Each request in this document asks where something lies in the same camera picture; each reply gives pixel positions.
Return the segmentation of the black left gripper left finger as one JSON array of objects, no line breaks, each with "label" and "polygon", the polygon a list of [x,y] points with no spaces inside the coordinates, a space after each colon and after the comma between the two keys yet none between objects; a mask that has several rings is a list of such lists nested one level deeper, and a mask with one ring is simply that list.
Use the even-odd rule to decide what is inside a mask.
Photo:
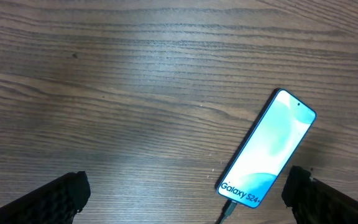
[{"label": "black left gripper left finger", "polygon": [[91,196],[86,172],[69,172],[0,208],[0,224],[72,224]]}]

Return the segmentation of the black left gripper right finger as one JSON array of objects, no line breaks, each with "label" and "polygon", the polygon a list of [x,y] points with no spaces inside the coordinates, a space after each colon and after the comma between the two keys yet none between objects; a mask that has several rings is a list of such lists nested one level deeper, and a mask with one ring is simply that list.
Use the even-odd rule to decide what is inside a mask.
[{"label": "black left gripper right finger", "polygon": [[297,224],[358,224],[358,201],[292,166],[282,191]]}]

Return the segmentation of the Galaxy smartphone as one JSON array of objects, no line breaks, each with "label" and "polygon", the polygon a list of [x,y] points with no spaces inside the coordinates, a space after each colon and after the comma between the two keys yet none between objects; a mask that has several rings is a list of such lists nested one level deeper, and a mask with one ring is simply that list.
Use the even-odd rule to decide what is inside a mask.
[{"label": "Galaxy smartphone", "polygon": [[315,119],[316,112],[289,91],[274,90],[219,179],[217,193],[257,208]]}]

